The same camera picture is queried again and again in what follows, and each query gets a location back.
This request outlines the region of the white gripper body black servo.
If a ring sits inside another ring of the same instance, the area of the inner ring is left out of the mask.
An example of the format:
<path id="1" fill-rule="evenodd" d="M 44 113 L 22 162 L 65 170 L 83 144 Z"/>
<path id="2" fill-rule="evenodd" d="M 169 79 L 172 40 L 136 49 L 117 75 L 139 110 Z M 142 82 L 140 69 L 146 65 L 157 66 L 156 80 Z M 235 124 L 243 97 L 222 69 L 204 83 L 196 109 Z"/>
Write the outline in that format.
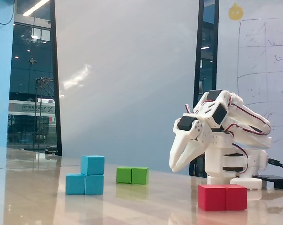
<path id="1" fill-rule="evenodd" d="M 210 142 L 212 130 L 205 119 L 196 114 L 185 113 L 174 123 L 173 132 L 187 140 Z"/>

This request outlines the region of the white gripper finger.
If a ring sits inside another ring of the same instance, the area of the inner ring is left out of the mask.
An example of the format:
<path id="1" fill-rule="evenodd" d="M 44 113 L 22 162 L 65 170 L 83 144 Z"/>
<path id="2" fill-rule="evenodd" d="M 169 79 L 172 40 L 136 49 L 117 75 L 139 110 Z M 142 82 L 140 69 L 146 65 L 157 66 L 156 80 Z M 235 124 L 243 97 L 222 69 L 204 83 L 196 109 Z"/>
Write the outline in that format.
<path id="1" fill-rule="evenodd" d="M 176 149 L 176 152 L 172 153 L 172 171 L 174 173 L 187 166 L 208 148 L 207 145 L 202 142 L 198 143 L 198 141 L 190 141 L 184 148 L 181 148 L 181 146 L 182 144 Z"/>
<path id="2" fill-rule="evenodd" d="M 182 169 L 189 163 L 190 150 L 186 150 L 186 147 L 190 140 L 187 131 L 176 131 L 169 156 L 169 166 L 171 169 Z"/>

